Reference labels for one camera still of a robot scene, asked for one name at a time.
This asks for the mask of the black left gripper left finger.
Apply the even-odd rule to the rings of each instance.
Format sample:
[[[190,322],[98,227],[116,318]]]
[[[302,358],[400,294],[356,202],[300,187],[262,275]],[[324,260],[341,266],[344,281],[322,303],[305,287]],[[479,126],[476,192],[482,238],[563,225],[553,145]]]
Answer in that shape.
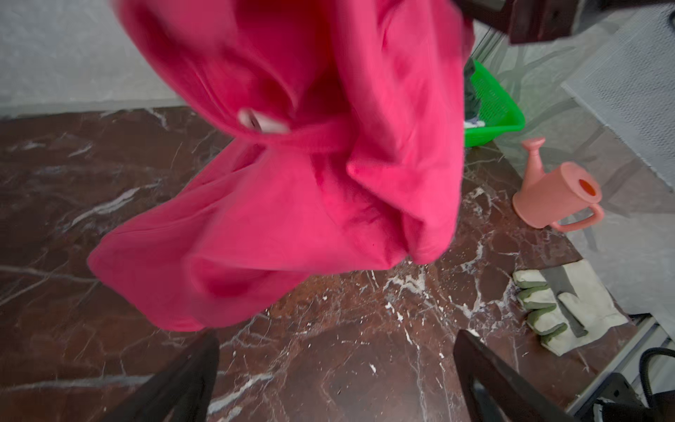
[[[205,421],[219,360],[216,333],[207,331],[102,420]]]

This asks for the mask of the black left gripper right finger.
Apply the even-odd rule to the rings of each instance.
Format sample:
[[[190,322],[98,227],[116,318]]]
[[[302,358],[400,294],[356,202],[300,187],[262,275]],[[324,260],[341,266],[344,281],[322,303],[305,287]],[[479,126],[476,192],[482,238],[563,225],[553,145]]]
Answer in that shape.
[[[466,330],[457,333],[454,360],[472,421],[573,421]]]

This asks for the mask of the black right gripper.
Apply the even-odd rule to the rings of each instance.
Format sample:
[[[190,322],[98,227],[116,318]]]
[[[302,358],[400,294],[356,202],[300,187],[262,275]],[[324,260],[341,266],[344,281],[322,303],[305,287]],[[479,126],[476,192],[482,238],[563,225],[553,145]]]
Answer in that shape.
[[[515,45],[582,33],[611,12],[668,5],[668,0],[457,0],[462,13]]]

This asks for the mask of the magenta t-shirt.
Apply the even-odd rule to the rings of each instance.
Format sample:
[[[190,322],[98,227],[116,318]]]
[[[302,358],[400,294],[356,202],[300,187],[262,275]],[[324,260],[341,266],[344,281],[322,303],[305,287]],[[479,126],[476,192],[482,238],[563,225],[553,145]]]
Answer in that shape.
[[[450,1],[117,1],[156,74],[232,136],[89,269],[156,326],[235,325],[313,275],[423,265],[461,202],[470,19]]]

